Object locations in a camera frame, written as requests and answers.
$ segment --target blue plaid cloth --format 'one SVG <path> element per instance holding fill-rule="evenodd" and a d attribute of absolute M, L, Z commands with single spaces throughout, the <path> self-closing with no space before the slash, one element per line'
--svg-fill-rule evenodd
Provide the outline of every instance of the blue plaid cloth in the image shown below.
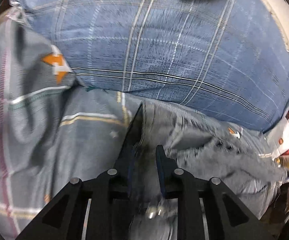
<path fill-rule="evenodd" d="M 266 131 L 289 108 L 289 53 L 260 0 L 13 0 L 86 86 Z"/>

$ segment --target pink stripe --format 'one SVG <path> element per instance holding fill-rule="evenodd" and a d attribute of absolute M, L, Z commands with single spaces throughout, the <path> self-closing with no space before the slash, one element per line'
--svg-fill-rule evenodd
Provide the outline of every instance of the pink stripe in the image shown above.
<path fill-rule="evenodd" d="M 2 179 L 1 179 L 1 186 L 2 186 L 2 195 L 4 203 L 6 204 L 6 212 L 8 221 L 10 226 L 13 230 L 14 237 L 17 237 L 17 230 L 14 225 L 14 221 L 12 219 L 11 212 L 9 210 L 9 198 L 6 186 L 6 178 L 8 177 L 8 170 L 6 167 L 6 162 L 4 158 L 4 151 L 3 151 L 3 122 L 4 122 L 4 84 L 5 84 L 5 76 L 6 76 L 6 64 L 7 64 L 7 50 L 5 49 L 2 57 L 2 64 L 0 70 L 0 166 L 3 172 Z"/>

